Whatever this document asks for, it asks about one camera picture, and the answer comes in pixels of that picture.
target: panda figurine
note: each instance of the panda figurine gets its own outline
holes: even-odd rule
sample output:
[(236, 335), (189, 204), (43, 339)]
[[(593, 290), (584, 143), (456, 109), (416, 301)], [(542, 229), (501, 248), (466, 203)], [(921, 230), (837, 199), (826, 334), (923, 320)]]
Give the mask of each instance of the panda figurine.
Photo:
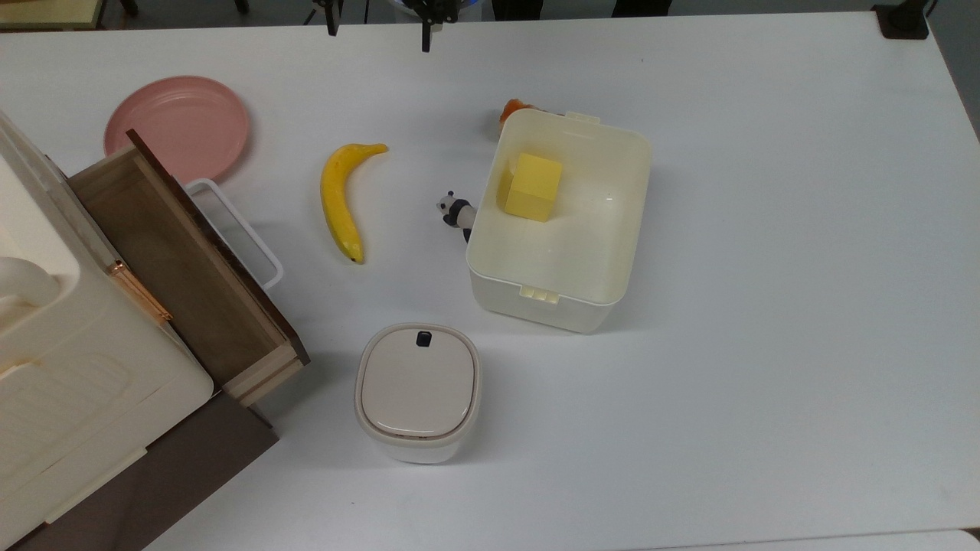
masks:
[(476, 220), (476, 209), (469, 201), (454, 197), (452, 191), (439, 201), (438, 207), (443, 214), (442, 221), (451, 227), (462, 228), (463, 239), (469, 243), (469, 233), (473, 229), (473, 221)]

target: banana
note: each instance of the banana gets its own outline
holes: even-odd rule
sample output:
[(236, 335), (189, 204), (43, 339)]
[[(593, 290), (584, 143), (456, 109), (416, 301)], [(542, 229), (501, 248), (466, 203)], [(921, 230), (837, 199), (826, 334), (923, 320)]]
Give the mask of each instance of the banana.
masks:
[(319, 177), (319, 198), (323, 203), (326, 226), (330, 228), (330, 234), (340, 251), (358, 264), (364, 263), (365, 254), (358, 227), (347, 208), (347, 177), (365, 159), (386, 151), (388, 146), (383, 143), (349, 143), (330, 155), (326, 165), (323, 165), (323, 174)]

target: open drawer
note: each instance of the open drawer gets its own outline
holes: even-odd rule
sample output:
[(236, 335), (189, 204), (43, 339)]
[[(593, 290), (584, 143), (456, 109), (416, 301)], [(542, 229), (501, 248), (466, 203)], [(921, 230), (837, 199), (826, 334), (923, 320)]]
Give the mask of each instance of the open drawer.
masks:
[(248, 406), (310, 362), (296, 331), (135, 131), (68, 187), (190, 351)]

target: white basket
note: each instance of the white basket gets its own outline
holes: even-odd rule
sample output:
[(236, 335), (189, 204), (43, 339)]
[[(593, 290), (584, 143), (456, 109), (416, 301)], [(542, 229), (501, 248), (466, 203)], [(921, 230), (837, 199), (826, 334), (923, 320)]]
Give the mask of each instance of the white basket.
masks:
[[(500, 204), (500, 182), (521, 153), (562, 163), (547, 222), (509, 215)], [(652, 156), (645, 137), (594, 117), (511, 115), (466, 249), (476, 302), (573, 331), (598, 327), (626, 292)]]

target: yellow cube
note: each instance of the yellow cube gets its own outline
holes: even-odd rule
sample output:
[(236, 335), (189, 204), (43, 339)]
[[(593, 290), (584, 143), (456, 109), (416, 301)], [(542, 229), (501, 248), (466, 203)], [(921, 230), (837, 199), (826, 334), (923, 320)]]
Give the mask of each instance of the yellow cube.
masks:
[(561, 163), (521, 153), (517, 158), (517, 168), (514, 170), (510, 189), (502, 189), (502, 195), (507, 197), (504, 212), (547, 222), (552, 207), (555, 206), (561, 177)]

